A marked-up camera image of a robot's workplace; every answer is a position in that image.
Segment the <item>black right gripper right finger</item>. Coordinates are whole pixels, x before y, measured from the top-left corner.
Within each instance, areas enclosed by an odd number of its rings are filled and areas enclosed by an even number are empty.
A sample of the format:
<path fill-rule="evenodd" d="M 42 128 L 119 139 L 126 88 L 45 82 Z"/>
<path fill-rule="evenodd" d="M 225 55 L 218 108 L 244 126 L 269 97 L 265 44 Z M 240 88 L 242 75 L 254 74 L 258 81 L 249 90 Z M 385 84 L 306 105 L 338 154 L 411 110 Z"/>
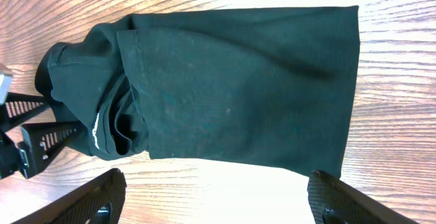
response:
<path fill-rule="evenodd" d="M 310 175 L 307 192 L 317 224 L 417 224 L 325 171 Z"/>

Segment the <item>black t-shirt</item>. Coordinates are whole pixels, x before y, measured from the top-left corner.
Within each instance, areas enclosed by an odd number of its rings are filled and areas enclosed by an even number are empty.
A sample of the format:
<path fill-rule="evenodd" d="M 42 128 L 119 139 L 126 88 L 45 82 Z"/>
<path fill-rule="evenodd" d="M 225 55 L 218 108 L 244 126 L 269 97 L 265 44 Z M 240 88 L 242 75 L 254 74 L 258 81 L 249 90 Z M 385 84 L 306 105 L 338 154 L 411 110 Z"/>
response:
<path fill-rule="evenodd" d="M 357 6 L 130 14 L 52 46 L 35 88 L 89 156 L 340 176 L 359 54 Z"/>

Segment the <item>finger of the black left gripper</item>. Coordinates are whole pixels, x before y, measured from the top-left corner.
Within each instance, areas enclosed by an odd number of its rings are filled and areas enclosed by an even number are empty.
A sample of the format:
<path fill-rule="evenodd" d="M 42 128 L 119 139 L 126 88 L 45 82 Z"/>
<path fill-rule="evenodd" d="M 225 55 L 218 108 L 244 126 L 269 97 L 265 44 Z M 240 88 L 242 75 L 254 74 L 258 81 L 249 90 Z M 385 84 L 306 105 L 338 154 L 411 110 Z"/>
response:
<path fill-rule="evenodd" d="M 9 131 L 48 108 L 43 97 L 8 93 L 5 103 L 1 105 L 1 130 Z"/>
<path fill-rule="evenodd" d="M 29 179 L 43 172 L 83 131 L 80 121 L 21 125 L 23 141 L 18 143 L 20 173 Z"/>

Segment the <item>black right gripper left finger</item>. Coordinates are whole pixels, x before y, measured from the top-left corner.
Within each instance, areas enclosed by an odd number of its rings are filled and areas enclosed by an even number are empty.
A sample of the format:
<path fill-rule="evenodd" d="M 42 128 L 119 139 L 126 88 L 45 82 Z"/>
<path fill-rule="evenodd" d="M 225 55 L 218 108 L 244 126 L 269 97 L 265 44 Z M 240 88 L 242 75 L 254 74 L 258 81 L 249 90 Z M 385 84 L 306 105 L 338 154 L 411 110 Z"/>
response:
<path fill-rule="evenodd" d="M 127 184 L 112 168 L 14 224 L 118 224 Z"/>

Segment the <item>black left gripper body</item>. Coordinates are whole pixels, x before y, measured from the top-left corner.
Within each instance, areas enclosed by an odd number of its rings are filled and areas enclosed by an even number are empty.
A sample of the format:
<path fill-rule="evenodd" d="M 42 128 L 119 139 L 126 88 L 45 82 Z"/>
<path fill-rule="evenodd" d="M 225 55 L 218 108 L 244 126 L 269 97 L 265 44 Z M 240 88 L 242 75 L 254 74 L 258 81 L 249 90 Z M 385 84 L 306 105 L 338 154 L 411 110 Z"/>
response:
<path fill-rule="evenodd" d="M 15 143 L 1 131 L 0 140 L 0 178 L 4 179 L 18 171 L 20 157 Z"/>

